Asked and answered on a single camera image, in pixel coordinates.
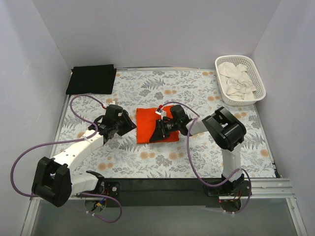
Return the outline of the orange t-shirt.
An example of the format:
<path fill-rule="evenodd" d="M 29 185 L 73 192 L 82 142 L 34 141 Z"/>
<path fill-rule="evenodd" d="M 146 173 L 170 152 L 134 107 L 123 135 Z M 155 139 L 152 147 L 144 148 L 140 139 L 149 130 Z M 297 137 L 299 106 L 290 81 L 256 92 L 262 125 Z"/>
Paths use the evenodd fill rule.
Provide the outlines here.
<path fill-rule="evenodd" d="M 170 112 L 172 106 L 163 107 L 163 110 L 166 111 L 166 116 L 173 118 Z M 137 108 L 136 109 L 136 122 L 137 122 L 137 143 L 138 144 L 148 144 L 149 139 L 153 135 L 153 132 L 156 127 L 156 120 L 160 118 L 158 114 L 155 113 L 157 108 Z M 170 137 L 156 141 L 155 143 L 161 142 L 177 142 L 179 141 L 179 132 L 171 132 Z"/>

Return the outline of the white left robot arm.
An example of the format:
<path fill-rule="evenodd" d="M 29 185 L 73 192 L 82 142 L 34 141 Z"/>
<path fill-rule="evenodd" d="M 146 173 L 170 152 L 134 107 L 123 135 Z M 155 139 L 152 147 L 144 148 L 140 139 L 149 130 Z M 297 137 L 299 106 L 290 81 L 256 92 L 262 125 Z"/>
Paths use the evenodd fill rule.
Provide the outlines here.
<path fill-rule="evenodd" d="M 39 160 L 31 191 L 57 207 L 70 196 L 87 192 L 95 197 L 105 190 L 105 178 L 94 171 L 74 176 L 72 172 L 95 150 L 101 148 L 116 134 L 123 136 L 136 125 L 121 106 L 110 104 L 104 115 L 97 117 L 82 136 L 63 152 L 52 158 Z"/>

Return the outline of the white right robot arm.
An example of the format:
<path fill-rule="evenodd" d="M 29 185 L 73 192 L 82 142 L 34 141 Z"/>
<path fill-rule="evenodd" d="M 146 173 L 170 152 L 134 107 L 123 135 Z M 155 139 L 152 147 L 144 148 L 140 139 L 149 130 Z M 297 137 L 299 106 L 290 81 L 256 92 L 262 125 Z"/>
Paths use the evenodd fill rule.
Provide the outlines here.
<path fill-rule="evenodd" d="M 187 105 L 175 102 L 170 108 L 172 118 L 166 116 L 166 111 L 160 105 L 156 109 L 156 114 L 160 118 L 156 120 L 156 125 L 149 142 L 155 143 L 164 141 L 170 134 L 179 131 L 187 137 L 187 154 L 190 166 L 197 179 L 208 188 L 216 188 L 224 191 L 227 195 L 234 195 L 241 189 L 244 182 L 244 170 L 241 165 L 240 150 L 247 131 L 245 126 L 226 108 L 220 107 L 209 116 L 192 119 L 184 111 Z M 221 181 L 210 184 L 204 181 L 197 173 L 189 150 L 189 138 L 193 135 L 208 132 L 215 143 L 221 148 L 223 171 Z"/>

